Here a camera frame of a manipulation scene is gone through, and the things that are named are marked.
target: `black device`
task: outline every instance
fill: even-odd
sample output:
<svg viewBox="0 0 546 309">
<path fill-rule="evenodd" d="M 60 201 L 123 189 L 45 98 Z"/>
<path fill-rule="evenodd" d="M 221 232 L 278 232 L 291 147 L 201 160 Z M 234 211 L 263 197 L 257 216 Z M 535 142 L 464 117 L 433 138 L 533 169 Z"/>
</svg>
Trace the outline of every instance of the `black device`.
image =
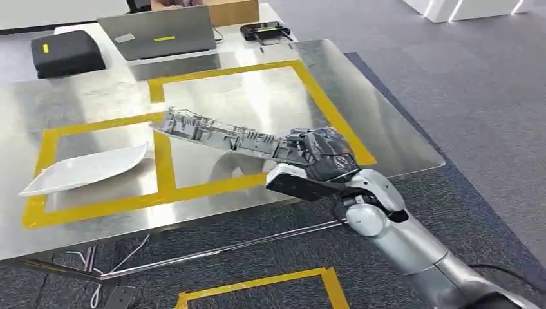
<svg viewBox="0 0 546 309">
<path fill-rule="evenodd" d="M 258 41 L 261 45 L 275 45 L 280 42 L 281 37 L 286 37 L 293 41 L 290 37 L 290 29 L 279 21 L 269 21 L 267 23 L 246 24 L 241 26 L 241 33 L 247 41 Z M 274 44 L 265 44 L 264 40 L 277 39 Z"/>
<path fill-rule="evenodd" d="M 41 37 L 31 48 L 40 79 L 106 69 L 99 46 L 83 30 Z"/>
</svg>

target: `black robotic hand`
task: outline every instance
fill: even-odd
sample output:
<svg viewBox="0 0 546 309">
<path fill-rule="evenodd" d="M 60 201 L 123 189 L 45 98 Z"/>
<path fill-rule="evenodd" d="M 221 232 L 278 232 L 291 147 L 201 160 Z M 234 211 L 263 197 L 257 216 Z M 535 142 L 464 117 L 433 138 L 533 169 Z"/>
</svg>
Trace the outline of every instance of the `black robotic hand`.
<svg viewBox="0 0 546 309">
<path fill-rule="evenodd" d="M 349 144 L 332 127 L 293 129 L 287 140 L 304 151 L 306 159 L 311 163 L 301 166 L 309 179 L 346 182 L 359 170 Z"/>
</svg>

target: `robot forearm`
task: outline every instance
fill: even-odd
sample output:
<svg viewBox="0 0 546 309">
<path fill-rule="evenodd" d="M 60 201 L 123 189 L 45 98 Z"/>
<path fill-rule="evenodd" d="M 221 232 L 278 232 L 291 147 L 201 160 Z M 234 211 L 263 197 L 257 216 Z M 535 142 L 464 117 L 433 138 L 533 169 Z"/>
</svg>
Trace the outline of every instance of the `robot forearm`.
<svg viewBox="0 0 546 309">
<path fill-rule="evenodd" d="M 305 188 L 295 190 L 294 186 Z M 407 210 L 404 199 L 383 175 L 363 169 L 344 184 L 307 180 L 305 172 L 278 165 L 267 188 L 315 200 L 338 190 L 348 207 L 347 222 L 366 236 L 397 267 L 409 285 L 433 308 L 538 309 L 528 300 L 486 280 L 451 253 Z"/>
</svg>

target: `cardboard box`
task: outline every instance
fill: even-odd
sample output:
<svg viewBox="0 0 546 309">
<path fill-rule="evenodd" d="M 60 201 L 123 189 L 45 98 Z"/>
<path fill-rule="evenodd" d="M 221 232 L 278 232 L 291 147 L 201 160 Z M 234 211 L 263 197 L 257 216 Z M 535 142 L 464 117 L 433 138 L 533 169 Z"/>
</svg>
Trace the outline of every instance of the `cardboard box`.
<svg viewBox="0 0 546 309">
<path fill-rule="evenodd" d="M 203 0 L 215 27 L 259 21 L 258 0 Z"/>
</svg>

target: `person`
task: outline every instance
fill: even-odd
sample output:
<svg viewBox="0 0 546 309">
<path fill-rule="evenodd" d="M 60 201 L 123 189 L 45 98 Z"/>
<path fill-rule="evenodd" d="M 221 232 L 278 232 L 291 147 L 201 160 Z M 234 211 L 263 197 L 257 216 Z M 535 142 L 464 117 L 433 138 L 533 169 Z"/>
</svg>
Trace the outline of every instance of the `person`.
<svg viewBox="0 0 546 309">
<path fill-rule="evenodd" d="M 199 0 L 150 0 L 152 11 L 176 10 L 185 6 L 200 5 Z"/>
</svg>

